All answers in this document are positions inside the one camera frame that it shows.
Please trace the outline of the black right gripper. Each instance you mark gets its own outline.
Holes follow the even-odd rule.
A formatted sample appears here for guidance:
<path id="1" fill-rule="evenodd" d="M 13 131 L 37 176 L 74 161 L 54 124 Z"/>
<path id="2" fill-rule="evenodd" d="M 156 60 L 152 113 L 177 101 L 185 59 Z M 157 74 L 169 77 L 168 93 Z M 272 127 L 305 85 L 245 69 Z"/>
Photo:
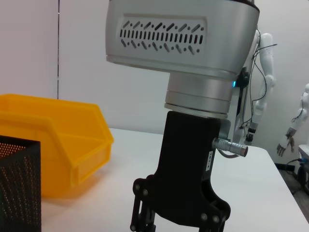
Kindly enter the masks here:
<path id="1" fill-rule="evenodd" d="M 157 170 L 134 181 L 132 232 L 155 232 L 155 216 L 199 228 L 223 232 L 231 208 L 211 186 L 221 122 L 170 111 L 167 114 Z"/>

